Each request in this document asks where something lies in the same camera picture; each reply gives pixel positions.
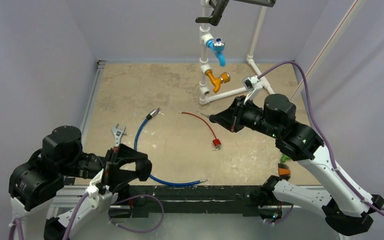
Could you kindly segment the black padlock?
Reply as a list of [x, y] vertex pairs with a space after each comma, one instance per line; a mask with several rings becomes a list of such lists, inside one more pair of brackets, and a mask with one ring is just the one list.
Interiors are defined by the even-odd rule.
[[148, 180], [152, 172], [152, 163], [148, 159], [138, 160], [135, 162], [135, 174], [140, 182]]

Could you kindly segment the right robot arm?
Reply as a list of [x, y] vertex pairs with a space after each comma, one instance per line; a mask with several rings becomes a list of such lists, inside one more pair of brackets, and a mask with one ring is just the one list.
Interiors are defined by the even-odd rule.
[[276, 148], [307, 169], [324, 188], [317, 192], [272, 175], [261, 186], [260, 194], [252, 196], [262, 206], [275, 201], [300, 206], [322, 216], [344, 236], [365, 233], [372, 226], [371, 213], [383, 206], [384, 199], [340, 173], [323, 139], [313, 128], [296, 120], [296, 106], [285, 95], [267, 96], [263, 107], [238, 96], [227, 109], [210, 115], [209, 120], [232, 133], [249, 128], [274, 138]]

